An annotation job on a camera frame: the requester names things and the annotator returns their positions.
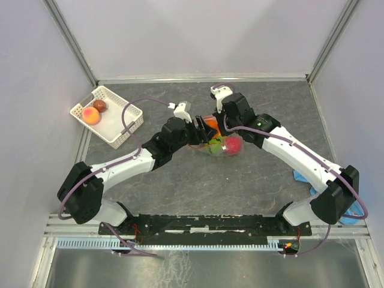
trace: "brown fruit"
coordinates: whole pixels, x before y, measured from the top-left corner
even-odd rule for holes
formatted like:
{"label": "brown fruit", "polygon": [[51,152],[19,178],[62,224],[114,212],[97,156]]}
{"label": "brown fruit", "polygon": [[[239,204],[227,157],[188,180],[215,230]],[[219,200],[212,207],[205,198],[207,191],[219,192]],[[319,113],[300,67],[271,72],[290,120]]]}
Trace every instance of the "brown fruit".
{"label": "brown fruit", "polygon": [[101,113],[107,110],[107,103],[105,103],[103,100],[96,100],[94,102],[94,107]]}

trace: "gray floor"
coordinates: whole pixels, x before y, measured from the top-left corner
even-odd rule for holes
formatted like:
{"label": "gray floor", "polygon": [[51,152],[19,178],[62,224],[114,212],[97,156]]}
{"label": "gray floor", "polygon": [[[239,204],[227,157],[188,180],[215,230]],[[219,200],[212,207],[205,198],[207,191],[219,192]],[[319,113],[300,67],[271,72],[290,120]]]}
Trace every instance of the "gray floor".
{"label": "gray floor", "polygon": [[[155,83],[111,85],[120,96],[133,100],[154,97],[192,103],[191,115],[210,115],[215,102],[211,83]],[[320,116],[306,82],[235,83],[256,113],[278,119],[297,139],[330,158]],[[143,141],[160,131],[172,116],[164,106],[139,104],[144,124],[135,132]],[[87,164],[102,163],[136,148],[128,139],[114,150],[92,136]],[[265,151],[244,144],[241,154],[212,157],[184,147],[166,166],[138,175],[110,189],[105,198],[124,203],[133,214],[274,214],[289,201],[308,197],[310,186],[295,182],[292,169]]]}
{"label": "gray floor", "polygon": [[[307,250],[316,241],[303,240]],[[118,257],[108,250],[58,249],[47,288],[364,288],[354,240],[329,240],[297,259],[257,251],[156,251],[157,258]]]}

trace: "white panel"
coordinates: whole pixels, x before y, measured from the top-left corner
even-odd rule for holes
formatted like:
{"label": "white panel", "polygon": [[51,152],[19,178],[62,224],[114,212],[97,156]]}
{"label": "white panel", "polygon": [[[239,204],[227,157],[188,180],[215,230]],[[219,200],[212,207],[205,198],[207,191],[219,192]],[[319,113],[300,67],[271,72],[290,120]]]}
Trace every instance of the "white panel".
{"label": "white panel", "polygon": [[96,78],[309,73],[347,0],[56,0]]}
{"label": "white panel", "polygon": [[384,263],[384,2],[361,1],[314,83],[339,164],[360,171],[368,228]]}
{"label": "white panel", "polygon": [[42,1],[0,9],[0,287],[27,287],[81,127],[69,110],[91,92]]}

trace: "toy fruit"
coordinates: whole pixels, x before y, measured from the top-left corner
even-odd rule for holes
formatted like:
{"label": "toy fruit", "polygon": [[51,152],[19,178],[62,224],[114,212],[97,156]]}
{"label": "toy fruit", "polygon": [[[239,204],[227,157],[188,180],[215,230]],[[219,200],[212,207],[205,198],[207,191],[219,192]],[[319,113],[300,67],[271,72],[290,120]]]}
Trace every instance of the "toy fruit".
{"label": "toy fruit", "polygon": [[82,112],[83,120],[89,125],[95,125],[100,121],[100,113],[94,107],[87,107]]}
{"label": "toy fruit", "polygon": [[241,150],[241,140],[238,137],[228,137],[226,139],[226,153],[237,154]]}
{"label": "toy fruit", "polygon": [[100,113],[107,110],[107,103],[105,103],[103,100],[96,100],[94,102],[94,108],[96,108]]}

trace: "peach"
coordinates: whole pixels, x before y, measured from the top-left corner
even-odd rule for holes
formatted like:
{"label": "peach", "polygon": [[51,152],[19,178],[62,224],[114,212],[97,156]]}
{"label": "peach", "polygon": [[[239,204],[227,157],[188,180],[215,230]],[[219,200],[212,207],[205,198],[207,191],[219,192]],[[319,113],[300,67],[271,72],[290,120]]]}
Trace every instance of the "peach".
{"label": "peach", "polygon": [[95,125],[100,121],[100,113],[96,108],[87,107],[82,112],[83,120],[89,125]]}

